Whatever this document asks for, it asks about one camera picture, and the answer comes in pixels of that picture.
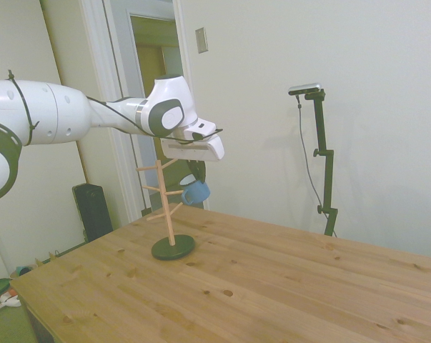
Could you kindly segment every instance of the black cable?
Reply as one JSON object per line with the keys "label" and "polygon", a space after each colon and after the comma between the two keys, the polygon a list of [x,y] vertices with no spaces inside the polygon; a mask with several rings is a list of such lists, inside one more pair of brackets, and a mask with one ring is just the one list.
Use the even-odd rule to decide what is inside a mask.
{"label": "black cable", "polygon": [[99,101],[97,99],[91,98],[90,96],[87,96],[87,98],[89,100],[92,100],[94,102],[97,102],[98,104],[101,104],[105,107],[107,107],[108,109],[112,110],[114,113],[118,114],[121,118],[129,121],[131,124],[133,124],[136,128],[138,128],[140,130],[140,132],[142,132],[144,135],[149,136],[149,137],[153,137],[153,138],[163,138],[163,139],[171,139],[173,141],[179,141],[181,142],[182,145],[186,145],[186,144],[191,144],[194,143],[196,141],[201,141],[203,139],[209,138],[215,134],[218,134],[219,132],[223,131],[223,129],[215,129],[215,132],[212,132],[211,134],[208,134],[207,136],[202,136],[201,138],[198,139],[180,139],[180,138],[175,138],[175,137],[160,137],[160,136],[155,136],[153,134],[149,134],[148,132],[146,132],[143,128],[141,128],[139,125],[137,125],[134,121],[132,121],[130,118],[128,118],[127,116],[124,116],[123,114],[121,114],[120,112],[118,112],[116,109],[111,108],[110,106],[107,106],[107,104],[103,101]]}
{"label": "black cable", "polygon": [[[312,181],[312,177],[310,176],[309,162],[307,160],[306,146],[304,144],[304,139],[302,138],[302,124],[301,124],[301,121],[302,121],[302,118],[301,118],[302,117],[302,115],[301,115],[302,105],[301,105],[301,102],[299,101],[299,95],[296,95],[296,100],[298,101],[298,110],[299,110],[299,135],[301,136],[302,149],[304,150],[304,159],[306,161],[307,175],[309,176],[309,180],[310,180],[310,184],[312,186],[312,189],[314,190],[314,193],[317,196],[318,203],[320,204],[320,207],[323,208],[322,201],[320,200],[320,196],[318,195],[317,190],[315,189],[315,186],[314,186],[314,182]],[[328,220],[327,214],[324,213],[324,212],[322,212],[322,213],[325,215],[326,219]]]}
{"label": "black cable", "polygon": [[12,74],[12,70],[10,70],[10,69],[9,69],[9,80],[12,81],[12,83],[15,85],[16,89],[18,90],[18,93],[21,96],[21,100],[23,101],[24,110],[26,111],[26,116],[28,117],[29,138],[28,138],[28,143],[26,143],[26,145],[25,145],[25,146],[28,146],[28,145],[30,145],[31,140],[32,140],[32,132],[35,130],[35,128],[37,127],[37,125],[39,124],[40,121],[38,121],[35,124],[32,124],[31,114],[29,113],[29,108],[28,108],[28,104],[26,102],[26,99],[24,98],[23,92],[21,91],[19,85],[15,81],[15,76]]}

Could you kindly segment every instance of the green round base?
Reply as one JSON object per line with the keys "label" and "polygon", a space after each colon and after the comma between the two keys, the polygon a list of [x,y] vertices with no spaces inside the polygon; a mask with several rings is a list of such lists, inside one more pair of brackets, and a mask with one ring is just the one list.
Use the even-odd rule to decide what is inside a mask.
{"label": "green round base", "polygon": [[175,245],[169,244],[169,238],[160,239],[152,247],[152,256],[155,259],[162,259],[169,261],[172,259],[179,259],[185,255],[188,255],[195,246],[194,239],[186,234],[176,234]]}

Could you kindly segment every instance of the wall plate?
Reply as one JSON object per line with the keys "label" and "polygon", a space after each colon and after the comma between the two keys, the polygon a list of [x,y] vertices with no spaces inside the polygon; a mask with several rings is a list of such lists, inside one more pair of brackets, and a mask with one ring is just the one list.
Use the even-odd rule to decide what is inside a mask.
{"label": "wall plate", "polygon": [[202,54],[203,52],[209,51],[209,48],[207,47],[206,29],[202,27],[197,29],[195,32],[198,52]]}

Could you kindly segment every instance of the black speaker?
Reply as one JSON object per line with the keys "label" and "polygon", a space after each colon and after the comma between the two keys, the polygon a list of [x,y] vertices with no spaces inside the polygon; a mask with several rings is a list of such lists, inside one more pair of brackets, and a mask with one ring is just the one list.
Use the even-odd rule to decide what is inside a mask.
{"label": "black speaker", "polygon": [[88,242],[114,231],[101,186],[80,184],[72,187]]}

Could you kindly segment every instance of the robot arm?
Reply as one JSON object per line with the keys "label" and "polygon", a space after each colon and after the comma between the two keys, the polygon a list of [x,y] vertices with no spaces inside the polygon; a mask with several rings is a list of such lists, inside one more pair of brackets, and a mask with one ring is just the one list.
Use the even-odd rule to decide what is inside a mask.
{"label": "robot arm", "polygon": [[21,147],[76,141],[92,127],[159,137],[171,159],[217,161],[224,156],[214,123],[200,119],[182,76],[155,81],[147,99],[102,103],[69,87],[0,81],[0,198],[13,186]]}

